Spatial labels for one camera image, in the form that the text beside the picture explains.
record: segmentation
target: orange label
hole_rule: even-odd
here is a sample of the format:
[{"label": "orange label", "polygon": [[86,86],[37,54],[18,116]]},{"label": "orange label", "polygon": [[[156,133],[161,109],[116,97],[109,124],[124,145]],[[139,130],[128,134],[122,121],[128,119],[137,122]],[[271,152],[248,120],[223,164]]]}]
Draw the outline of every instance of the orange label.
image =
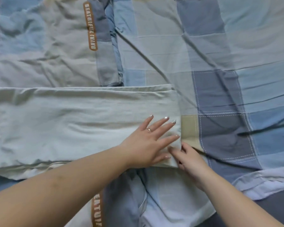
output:
[{"label": "orange label", "polygon": [[85,3],[83,3],[83,8],[86,20],[89,49],[92,51],[97,51],[98,45],[97,45],[96,28],[95,28],[94,15],[91,8],[91,4],[88,1],[86,1]]},{"label": "orange label", "polygon": [[102,192],[96,194],[91,200],[91,223],[93,224],[93,227],[104,227]]}]

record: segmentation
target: person's left hand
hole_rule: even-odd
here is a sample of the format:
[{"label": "person's left hand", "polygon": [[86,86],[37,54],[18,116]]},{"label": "person's left hand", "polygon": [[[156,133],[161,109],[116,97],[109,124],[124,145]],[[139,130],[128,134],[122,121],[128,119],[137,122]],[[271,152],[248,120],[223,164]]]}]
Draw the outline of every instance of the person's left hand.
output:
[{"label": "person's left hand", "polygon": [[148,127],[152,119],[153,115],[148,117],[138,129],[118,146],[127,158],[129,168],[149,167],[171,158],[169,153],[160,153],[160,151],[180,136],[172,135],[163,139],[159,138],[171,129],[176,121],[163,125],[169,120],[169,117],[165,117]]}]

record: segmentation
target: person's right hand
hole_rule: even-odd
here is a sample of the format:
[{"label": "person's right hand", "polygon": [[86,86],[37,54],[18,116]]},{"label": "person's right hand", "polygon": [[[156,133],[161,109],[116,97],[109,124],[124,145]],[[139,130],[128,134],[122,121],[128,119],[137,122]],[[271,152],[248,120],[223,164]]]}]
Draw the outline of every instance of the person's right hand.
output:
[{"label": "person's right hand", "polygon": [[206,164],[200,154],[185,142],[182,142],[182,150],[171,146],[168,150],[176,159],[179,168],[186,171],[196,186],[203,190],[202,179],[206,175],[213,173],[213,170]]}]

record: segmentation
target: skin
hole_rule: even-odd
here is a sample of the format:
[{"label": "skin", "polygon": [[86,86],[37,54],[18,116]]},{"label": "skin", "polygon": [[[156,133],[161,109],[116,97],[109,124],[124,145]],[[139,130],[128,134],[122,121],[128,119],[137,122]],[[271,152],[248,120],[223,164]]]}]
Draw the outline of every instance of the skin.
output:
[{"label": "skin", "polygon": [[[0,192],[0,227],[63,227],[108,183],[129,168],[149,167],[170,158],[160,150],[179,136],[159,139],[174,123],[148,126],[153,116],[120,145],[54,168]],[[188,144],[170,148],[196,185],[205,191],[227,226],[283,226],[215,174]]]}]

